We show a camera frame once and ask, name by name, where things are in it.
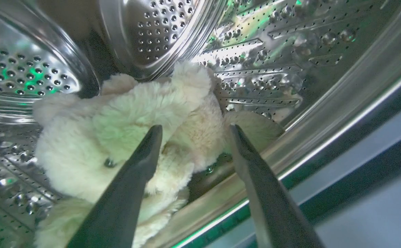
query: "stuffed animal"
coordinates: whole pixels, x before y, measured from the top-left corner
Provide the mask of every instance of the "stuffed animal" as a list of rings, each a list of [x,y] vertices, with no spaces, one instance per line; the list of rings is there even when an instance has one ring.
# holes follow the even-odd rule
[[[33,115],[44,129],[35,155],[52,187],[71,198],[55,204],[40,223],[35,245],[55,248],[68,243],[155,124],[163,128],[161,152],[145,188],[134,248],[157,234],[186,204],[192,174],[229,150],[229,124],[239,124],[260,151],[276,139],[277,133],[270,131],[274,123],[263,116],[235,112],[223,117],[212,91],[214,80],[206,68],[179,63],[170,79],[139,84],[128,75],[115,75],[92,99],[56,94],[36,102]]]

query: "black eye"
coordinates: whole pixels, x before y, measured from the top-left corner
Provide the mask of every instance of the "black eye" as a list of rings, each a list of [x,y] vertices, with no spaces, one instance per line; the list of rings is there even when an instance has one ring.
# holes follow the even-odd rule
[[[113,162],[113,160],[111,159],[106,159],[106,161],[104,162],[104,166],[108,167],[108,168],[113,168],[116,166],[116,164]]]

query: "gray surface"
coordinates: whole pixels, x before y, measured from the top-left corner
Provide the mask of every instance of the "gray surface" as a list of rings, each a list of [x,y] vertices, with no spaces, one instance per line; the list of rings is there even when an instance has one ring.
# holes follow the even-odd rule
[[[292,198],[302,204],[400,140],[401,112],[294,187],[290,191]],[[401,176],[395,182],[325,219],[315,229],[329,248],[401,247],[395,245],[401,241]],[[208,248],[240,247],[240,244],[246,244],[250,239],[254,239],[252,218]]]

